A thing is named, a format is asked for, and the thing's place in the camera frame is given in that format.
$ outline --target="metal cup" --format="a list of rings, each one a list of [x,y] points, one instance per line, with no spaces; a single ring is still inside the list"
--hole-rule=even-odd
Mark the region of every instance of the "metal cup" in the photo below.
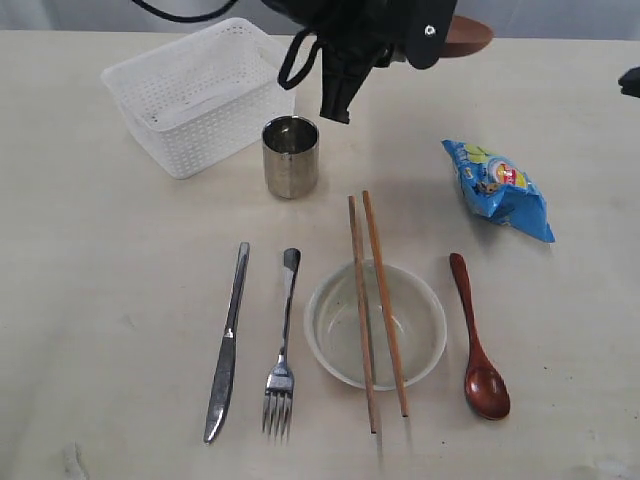
[[[264,176],[269,191],[294,199],[318,183],[318,128],[306,118],[279,117],[262,131]]]

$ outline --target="basket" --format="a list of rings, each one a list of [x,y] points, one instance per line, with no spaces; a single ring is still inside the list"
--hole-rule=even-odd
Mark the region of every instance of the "basket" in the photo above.
[[[190,177],[260,139],[291,115],[277,74],[286,48],[230,18],[107,68],[101,79],[127,128],[174,178]]]

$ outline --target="spoon handle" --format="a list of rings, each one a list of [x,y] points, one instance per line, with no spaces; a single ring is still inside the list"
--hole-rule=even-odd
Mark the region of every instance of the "spoon handle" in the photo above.
[[[469,280],[469,273],[467,272],[467,264],[459,253],[449,255],[449,264],[451,265],[451,272],[458,287],[464,316],[467,320],[469,350],[471,355],[474,355],[476,351],[482,352],[482,347],[480,346],[478,331],[476,330],[476,318],[473,313],[473,303],[471,302],[471,281]]]

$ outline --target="blue snack bag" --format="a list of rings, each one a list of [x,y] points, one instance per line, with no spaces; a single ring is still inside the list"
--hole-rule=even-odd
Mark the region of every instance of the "blue snack bag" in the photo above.
[[[453,140],[442,144],[451,155],[474,214],[497,225],[511,225],[543,242],[555,242],[547,223],[547,202],[525,172],[508,158],[477,145]]]

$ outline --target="butter knife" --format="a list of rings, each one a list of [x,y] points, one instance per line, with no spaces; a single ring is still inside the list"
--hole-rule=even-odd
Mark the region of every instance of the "butter knife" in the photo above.
[[[240,244],[238,252],[238,262],[236,264],[236,275],[233,280],[231,290],[231,302],[229,303],[229,313],[227,323],[224,327],[222,344],[218,355],[218,365],[213,376],[211,386],[211,398],[209,399],[209,409],[207,410],[207,420],[204,430],[204,443],[212,443],[220,434],[224,420],[229,411],[231,392],[233,391],[233,375],[236,368],[236,327],[238,326],[238,313],[244,289],[244,279],[249,263],[249,244]]]

